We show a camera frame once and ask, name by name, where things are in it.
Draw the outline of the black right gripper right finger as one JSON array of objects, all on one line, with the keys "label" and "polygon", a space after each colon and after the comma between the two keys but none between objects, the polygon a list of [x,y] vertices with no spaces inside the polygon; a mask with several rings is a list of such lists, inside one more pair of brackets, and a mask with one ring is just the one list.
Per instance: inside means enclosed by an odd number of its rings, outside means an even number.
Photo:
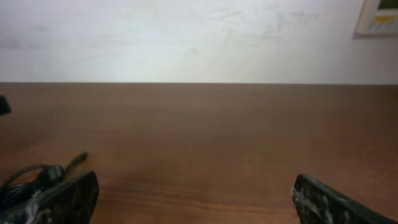
[{"label": "black right gripper right finger", "polygon": [[296,177],[292,200],[301,224],[397,224],[307,174]]}]

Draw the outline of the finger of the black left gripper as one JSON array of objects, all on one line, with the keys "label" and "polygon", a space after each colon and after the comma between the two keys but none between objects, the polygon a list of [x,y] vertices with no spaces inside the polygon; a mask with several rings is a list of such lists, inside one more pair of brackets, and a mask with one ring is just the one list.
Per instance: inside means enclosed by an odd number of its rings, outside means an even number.
[{"label": "finger of the black left gripper", "polygon": [[9,114],[11,112],[11,107],[4,95],[0,96],[0,115]]}]

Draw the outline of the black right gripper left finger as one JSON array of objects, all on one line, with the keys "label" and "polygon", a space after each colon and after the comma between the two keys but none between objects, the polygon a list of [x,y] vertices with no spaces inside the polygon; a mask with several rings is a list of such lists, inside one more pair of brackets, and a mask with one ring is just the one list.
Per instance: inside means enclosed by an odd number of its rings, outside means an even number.
[{"label": "black right gripper left finger", "polygon": [[94,171],[63,181],[1,212],[1,223],[89,224],[99,195]]}]

